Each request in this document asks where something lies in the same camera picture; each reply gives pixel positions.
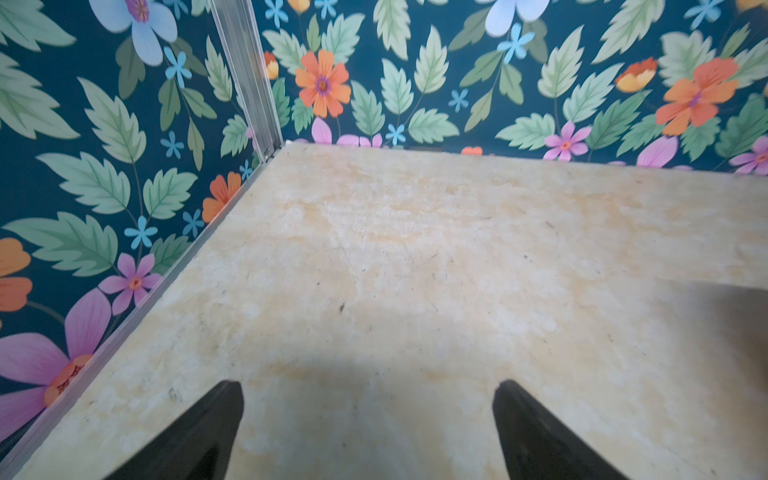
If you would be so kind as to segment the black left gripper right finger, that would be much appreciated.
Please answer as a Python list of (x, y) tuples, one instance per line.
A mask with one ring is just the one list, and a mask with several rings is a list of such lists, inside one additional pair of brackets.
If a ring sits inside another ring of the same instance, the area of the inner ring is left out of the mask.
[(492, 411), (511, 479), (623, 479), (519, 383), (505, 380)]

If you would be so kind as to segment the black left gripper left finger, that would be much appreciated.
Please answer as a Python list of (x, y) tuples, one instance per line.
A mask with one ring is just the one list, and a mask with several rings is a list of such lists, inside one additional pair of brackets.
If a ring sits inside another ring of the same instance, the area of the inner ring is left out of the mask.
[(223, 479), (243, 413), (241, 384), (221, 381), (108, 477)]

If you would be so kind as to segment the aluminium left bottom rail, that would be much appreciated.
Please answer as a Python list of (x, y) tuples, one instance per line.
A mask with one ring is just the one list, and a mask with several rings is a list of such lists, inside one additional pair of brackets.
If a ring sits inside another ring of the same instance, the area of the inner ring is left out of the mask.
[(143, 319), (160, 300), (165, 291), (172, 285), (205, 242), (214, 234), (218, 226), (224, 221), (240, 198), (257, 181), (261, 173), (273, 162), (274, 158), (281, 153), (285, 147), (286, 145), (278, 147), (273, 153), (266, 157), (266, 160), (255, 169), (253, 176), (247, 180), (245, 185), (235, 194), (234, 199), (231, 200), (229, 204), (224, 207), (223, 211), (213, 220), (212, 225), (207, 227), (198, 239), (195, 240), (186, 252), (171, 266), (156, 291), (151, 293), (146, 302), (131, 313), (116, 329), (116, 332), (107, 338), (105, 343), (96, 352), (95, 359), (85, 368), (85, 373), (82, 379), (77, 380), (74, 383), (73, 390), (70, 393), (65, 393), (61, 401), (56, 401), (51, 409), (42, 413), (41, 416), (30, 425), (29, 429), (13, 447), (9, 455), (1, 462), (2, 479), (13, 479), (22, 470), (34, 452), (43, 444), (51, 432), (61, 422), (63, 417), (73, 408), (89, 385), (95, 380), (119, 348), (124, 344), (126, 339), (129, 338), (141, 324)]

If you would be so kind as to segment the aluminium left corner post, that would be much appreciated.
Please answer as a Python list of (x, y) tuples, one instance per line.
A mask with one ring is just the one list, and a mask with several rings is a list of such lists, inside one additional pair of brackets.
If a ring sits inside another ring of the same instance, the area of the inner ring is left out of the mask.
[(254, 150), (266, 164), (282, 148), (284, 140), (253, 3), (213, 0), (211, 9), (246, 123), (252, 129)]

